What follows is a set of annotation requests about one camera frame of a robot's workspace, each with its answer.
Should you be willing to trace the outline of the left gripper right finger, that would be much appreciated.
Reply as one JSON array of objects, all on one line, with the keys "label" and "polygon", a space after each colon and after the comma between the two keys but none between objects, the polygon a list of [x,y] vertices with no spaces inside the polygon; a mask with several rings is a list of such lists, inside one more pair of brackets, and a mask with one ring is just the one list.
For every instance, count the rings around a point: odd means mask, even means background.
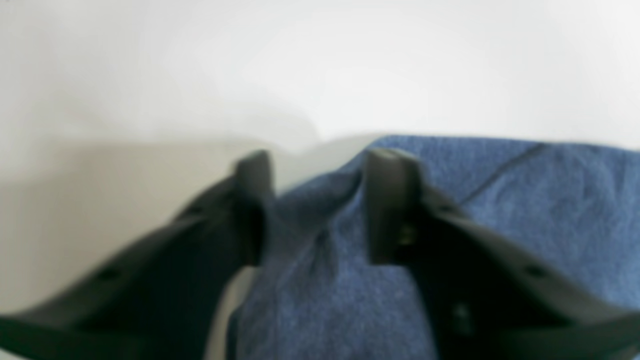
[{"label": "left gripper right finger", "polygon": [[407,152],[362,167],[369,258],[413,278],[440,360],[633,360],[640,319],[483,227]]}]

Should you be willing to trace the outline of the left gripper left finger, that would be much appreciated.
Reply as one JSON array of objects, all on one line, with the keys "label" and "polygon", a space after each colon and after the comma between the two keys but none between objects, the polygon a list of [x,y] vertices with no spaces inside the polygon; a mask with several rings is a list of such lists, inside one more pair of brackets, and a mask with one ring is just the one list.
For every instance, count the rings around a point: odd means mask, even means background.
[{"label": "left gripper left finger", "polygon": [[169,223],[57,296],[2,315],[2,350],[29,360],[201,360],[227,283],[261,262],[273,196],[269,153],[249,153]]}]

